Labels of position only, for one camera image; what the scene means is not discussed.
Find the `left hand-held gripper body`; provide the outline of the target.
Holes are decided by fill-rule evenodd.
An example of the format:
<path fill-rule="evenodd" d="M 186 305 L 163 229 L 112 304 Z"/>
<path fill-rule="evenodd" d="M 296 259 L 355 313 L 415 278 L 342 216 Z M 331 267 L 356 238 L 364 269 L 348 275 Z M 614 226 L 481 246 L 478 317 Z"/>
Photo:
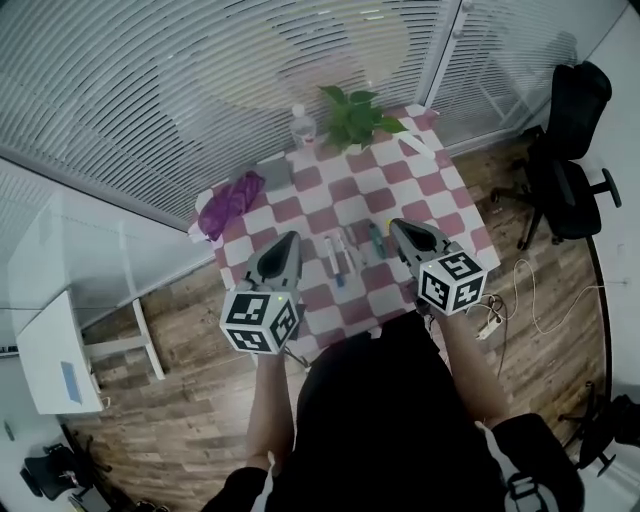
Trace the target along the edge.
<path fill-rule="evenodd" d="M 297 337 L 305 309 L 295 289 L 243 281 L 227 292 L 219 326 L 238 352 L 278 355 Z"/>

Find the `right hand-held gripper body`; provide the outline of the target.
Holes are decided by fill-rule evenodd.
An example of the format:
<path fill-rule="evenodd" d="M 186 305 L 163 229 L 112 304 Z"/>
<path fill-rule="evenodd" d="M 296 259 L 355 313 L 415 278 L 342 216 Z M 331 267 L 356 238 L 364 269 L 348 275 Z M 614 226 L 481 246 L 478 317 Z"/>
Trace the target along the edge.
<path fill-rule="evenodd" d="M 478 303 L 488 271 L 457 242 L 444 251 L 419 251 L 406 256 L 417 281 L 417 297 L 441 313 L 451 316 Z"/>

